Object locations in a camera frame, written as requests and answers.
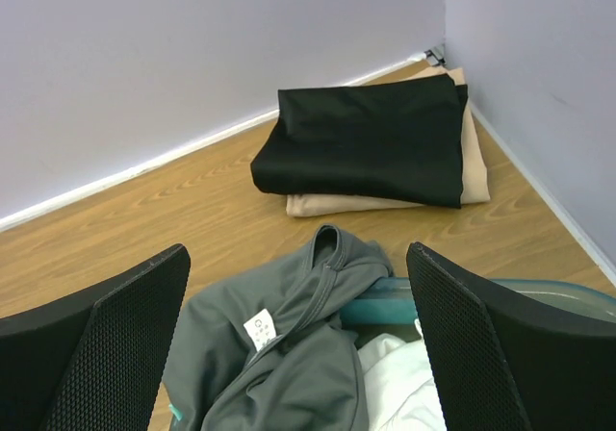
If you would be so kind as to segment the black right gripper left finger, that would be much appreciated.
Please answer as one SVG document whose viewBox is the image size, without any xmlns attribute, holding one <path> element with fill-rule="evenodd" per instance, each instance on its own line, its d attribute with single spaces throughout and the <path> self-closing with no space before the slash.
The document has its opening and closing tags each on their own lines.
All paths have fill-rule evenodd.
<svg viewBox="0 0 616 431">
<path fill-rule="evenodd" d="M 1 320 L 4 430 L 145 430 L 191 258 L 174 244 L 117 276 Z"/>
</svg>

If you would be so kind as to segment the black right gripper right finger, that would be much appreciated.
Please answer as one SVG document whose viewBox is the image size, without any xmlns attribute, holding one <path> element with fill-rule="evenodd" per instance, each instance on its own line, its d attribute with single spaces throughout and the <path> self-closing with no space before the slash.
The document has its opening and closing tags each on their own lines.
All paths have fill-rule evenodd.
<svg viewBox="0 0 616 431">
<path fill-rule="evenodd" d="M 420 242 L 406 263 L 447 429 L 614 429 L 614 322 L 522 295 Z"/>
</svg>

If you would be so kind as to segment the grey t-shirt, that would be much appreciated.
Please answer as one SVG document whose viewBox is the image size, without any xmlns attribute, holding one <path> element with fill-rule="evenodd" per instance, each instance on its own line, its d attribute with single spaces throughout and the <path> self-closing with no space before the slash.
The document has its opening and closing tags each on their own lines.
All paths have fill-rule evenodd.
<svg viewBox="0 0 616 431">
<path fill-rule="evenodd" d="M 183 306 L 163 383 L 174 430 L 365 430 L 364 375 L 346 304 L 393 268 L 334 225 L 297 251 Z"/>
</svg>

